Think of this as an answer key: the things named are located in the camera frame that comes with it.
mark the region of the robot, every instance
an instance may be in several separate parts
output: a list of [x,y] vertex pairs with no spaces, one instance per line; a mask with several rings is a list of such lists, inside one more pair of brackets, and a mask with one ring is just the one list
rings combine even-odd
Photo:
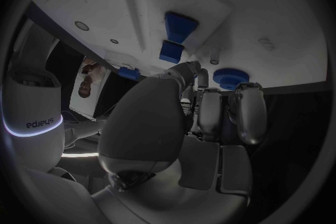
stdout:
[[[232,138],[243,144],[263,140],[267,113],[261,85],[240,83],[224,106],[221,91],[207,87],[199,62],[180,63],[134,86],[109,117],[64,127],[60,83],[44,69],[54,46],[24,46],[17,53],[1,89],[1,108],[18,158],[41,178],[36,184],[57,204],[64,223],[71,217],[78,223],[240,219],[251,198],[252,173],[245,147]],[[23,60],[25,50],[40,60]],[[191,117],[181,105],[186,96]],[[97,132],[98,158],[110,185],[89,195],[55,165],[64,148]]]

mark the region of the man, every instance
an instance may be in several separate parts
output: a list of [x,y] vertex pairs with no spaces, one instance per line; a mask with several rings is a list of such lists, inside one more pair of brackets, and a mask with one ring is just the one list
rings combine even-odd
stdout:
[[78,94],[82,98],[88,98],[91,93],[91,84],[100,82],[106,73],[106,68],[93,60],[85,58],[81,64],[79,75],[84,81],[81,83]]

